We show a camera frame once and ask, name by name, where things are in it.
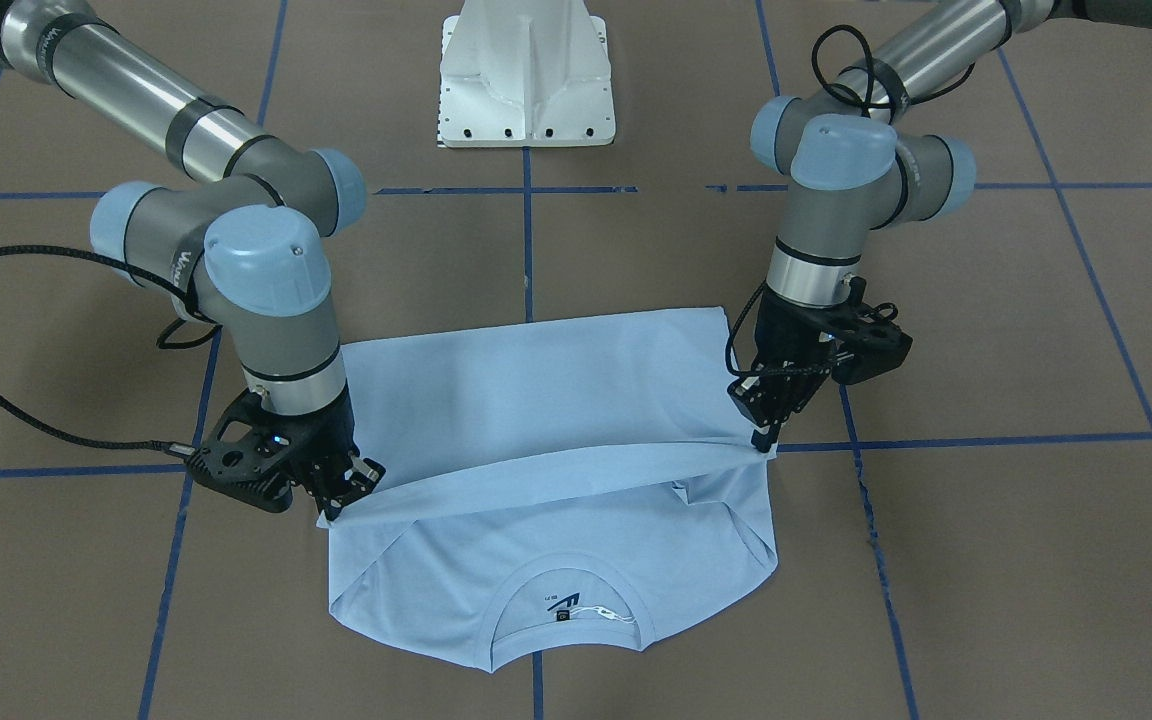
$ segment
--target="white plastic object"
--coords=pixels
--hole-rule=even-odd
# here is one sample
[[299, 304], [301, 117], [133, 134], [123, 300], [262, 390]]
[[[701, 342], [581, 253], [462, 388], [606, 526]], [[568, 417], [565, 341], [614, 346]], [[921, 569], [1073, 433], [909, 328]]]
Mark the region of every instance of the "white plastic object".
[[582, 0], [465, 0], [444, 21], [438, 142], [575, 147], [616, 137], [607, 23]]

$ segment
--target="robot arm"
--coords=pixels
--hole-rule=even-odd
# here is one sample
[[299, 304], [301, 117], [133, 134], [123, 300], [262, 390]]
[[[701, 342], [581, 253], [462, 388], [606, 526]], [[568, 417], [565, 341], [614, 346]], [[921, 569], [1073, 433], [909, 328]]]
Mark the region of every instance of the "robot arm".
[[[755, 363], [733, 367], [737, 379], [728, 387], [756, 426], [756, 448], [776, 445], [824, 379], [855, 384], [888, 372], [914, 342], [892, 321], [895, 305], [865, 305], [856, 275], [865, 237], [958, 209], [973, 190], [975, 160], [964, 143], [899, 135], [890, 123], [1014, 33], [1056, 17], [1152, 28], [1152, 1], [940, 3], [872, 54], [856, 35], [867, 51], [863, 61], [832, 83], [817, 70], [818, 94], [778, 97], [759, 111], [750, 146], [791, 182], [767, 282], [755, 294]], [[833, 28], [819, 41], [840, 31], [855, 32]]]
[[0, 68], [60, 88], [204, 183], [183, 192], [124, 183], [91, 222], [97, 252], [168, 279], [190, 300], [172, 297], [180, 318], [223, 325], [237, 348], [247, 391], [202, 447], [179, 453], [189, 475], [268, 511], [291, 506], [300, 484], [329, 520], [370, 492], [384, 469], [353, 442], [320, 241], [361, 218], [355, 164], [265, 132], [84, 0], [0, 0]]

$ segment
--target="t-shirt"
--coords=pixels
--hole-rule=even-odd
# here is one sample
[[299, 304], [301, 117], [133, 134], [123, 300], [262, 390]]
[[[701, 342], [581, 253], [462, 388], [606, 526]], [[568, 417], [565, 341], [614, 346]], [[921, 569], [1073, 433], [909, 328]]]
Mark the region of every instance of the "t-shirt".
[[494, 670], [644, 650], [776, 568], [767, 461], [727, 396], [721, 309], [343, 347], [355, 442], [388, 472], [329, 529], [329, 612]]

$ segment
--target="light blue cap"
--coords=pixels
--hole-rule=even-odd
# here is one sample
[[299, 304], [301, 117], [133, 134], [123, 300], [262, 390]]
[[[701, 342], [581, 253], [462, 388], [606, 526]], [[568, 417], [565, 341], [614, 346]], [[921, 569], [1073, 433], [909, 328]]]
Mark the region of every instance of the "light blue cap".
[[773, 97], [758, 111], [755, 115], [755, 126], [749, 128], [749, 149], [753, 150], [755, 158], [782, 176], [785, 170], [776, 164], [776, 134], [781, 131], [785, 109], [795, 100], [797, 97], [791, 94]]
[[896, 131], [859, 115], [817, 115], [803, 128], [790, 164], [794, 181], [812, 190], [851, 190], [896, 164]]
[[319, 232], [291, 209], [228, 211], [207, 228], [202, 260], [215, 289], [251, 313], [291, 318], [332, 291]]
[[[92, 210], [91, 222], [88, 223], [88, 236], [92, 241], [92, 250], [113, 260], [127, 263], [127, 223], [132, 220], [132, 211], [142, 197], [160, 185], [142, 181], [124, 182], [114, 190], [106, 192]], [[116, 273], [128, 279], [132, 285], [139, 285], [132, 275], [122, 270]]]
[[975, 190], [975, 153], [968, 146], [968, 143], [956, 141], [953, 137], [941, 137], [941, 142], [950, 150], [950, 160], [954, 162], [954, 177], [950, 179], [950, 192], [945, 197], [945, 205], [941, 205], [941, 209], [932, 218], [940, 218], [961, 209], [964, 202], [968, 200], [968, 197], [972, 197], [972, 191]]
[[367, 207], [367, 183], [362, 179], [358, 165], [353, 164], [344, 152], [326, 147], [314, 152], [328, 165], [332, 182], [338, 187], [338, 225], [329, 233], [333, 236], [362, 218], [362, 211]]

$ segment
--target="light blue t-shirt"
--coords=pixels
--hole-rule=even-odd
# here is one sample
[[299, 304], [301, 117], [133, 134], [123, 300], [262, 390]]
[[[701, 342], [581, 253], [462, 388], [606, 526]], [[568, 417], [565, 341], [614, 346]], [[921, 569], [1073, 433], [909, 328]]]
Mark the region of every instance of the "light blue t-shirt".
[[358, 447], [389, 469], [329, 528], [329, 611], [494, 670], [644, 650], [776, 568], [767, 461], [727, 397], [721, 309], [343, 348]]

